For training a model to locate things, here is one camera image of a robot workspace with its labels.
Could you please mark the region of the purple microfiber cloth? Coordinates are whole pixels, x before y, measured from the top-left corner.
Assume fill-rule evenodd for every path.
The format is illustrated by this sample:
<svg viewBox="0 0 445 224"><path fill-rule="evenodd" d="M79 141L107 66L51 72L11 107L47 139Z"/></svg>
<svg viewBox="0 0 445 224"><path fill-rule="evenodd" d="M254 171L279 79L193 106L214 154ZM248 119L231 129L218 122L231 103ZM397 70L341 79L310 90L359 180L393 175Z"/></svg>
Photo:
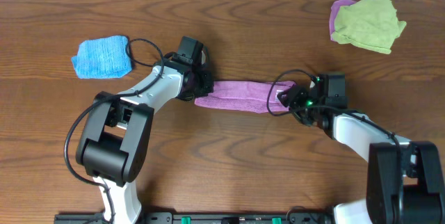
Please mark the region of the purple microfiber cloth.
<svg viewBox="0 0 445 224"><path fill-rule="evenodd" d="M266 96L271 82L215 81L213 92L195 99L195 105L208 109L267 113Z"/></svg>

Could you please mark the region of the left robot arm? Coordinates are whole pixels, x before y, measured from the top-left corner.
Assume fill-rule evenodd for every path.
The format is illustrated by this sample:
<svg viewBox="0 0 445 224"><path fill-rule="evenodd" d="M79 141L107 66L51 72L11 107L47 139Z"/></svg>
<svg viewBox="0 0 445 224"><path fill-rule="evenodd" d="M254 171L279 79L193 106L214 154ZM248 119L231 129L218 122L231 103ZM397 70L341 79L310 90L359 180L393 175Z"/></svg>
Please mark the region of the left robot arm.
<svg viewBox="0 0 445 224"><path fill-rule="evenodd" d="M105 212L103 223L136 223L142 211L136 193L152 129L154 114L175 98L202 97L213 90L206 63L163 59L132 88L116 95L100 92L80 116L85 120L76 162L99 186Z"/></svg>

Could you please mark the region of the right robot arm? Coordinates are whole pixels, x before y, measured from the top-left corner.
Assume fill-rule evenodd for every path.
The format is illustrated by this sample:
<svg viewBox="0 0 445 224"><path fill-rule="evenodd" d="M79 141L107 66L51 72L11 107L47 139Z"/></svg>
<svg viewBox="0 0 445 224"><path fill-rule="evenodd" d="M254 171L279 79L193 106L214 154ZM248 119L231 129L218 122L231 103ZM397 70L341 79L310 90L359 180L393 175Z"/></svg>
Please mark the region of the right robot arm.
<svg viewBox="0 0 445 224"><path fill-rule="evenodd" d="M444 222L444 178L434 143L383 129L339 95L294 85L277 99L302 124L316 123L367 161L365 203L372 223Z"/></svg>

